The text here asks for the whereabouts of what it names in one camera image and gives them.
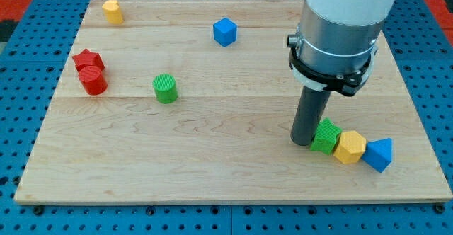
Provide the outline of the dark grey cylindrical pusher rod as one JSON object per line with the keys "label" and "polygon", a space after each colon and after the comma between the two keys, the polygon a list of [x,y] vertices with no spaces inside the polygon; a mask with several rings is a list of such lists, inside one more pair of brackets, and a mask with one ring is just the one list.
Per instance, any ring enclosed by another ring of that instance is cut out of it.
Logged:
{"label": "dark grey cylindrical pusher rod", "polygon": [[299,146],[311,144],[330,94],[330,91],[315,91],[303,87],[290,133],[295,144]]}

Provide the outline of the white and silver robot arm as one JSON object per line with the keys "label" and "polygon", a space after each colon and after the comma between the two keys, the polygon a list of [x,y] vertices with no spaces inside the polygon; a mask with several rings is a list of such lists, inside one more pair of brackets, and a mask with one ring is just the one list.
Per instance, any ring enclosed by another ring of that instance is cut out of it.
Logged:
{"label": "white and silver robot arm", "polygon": [[373,72],[377,38],[395,0],[305,0],[287,36],[289,67],[302,86],[290,137],[311,144],[330,94],[354,96]]}

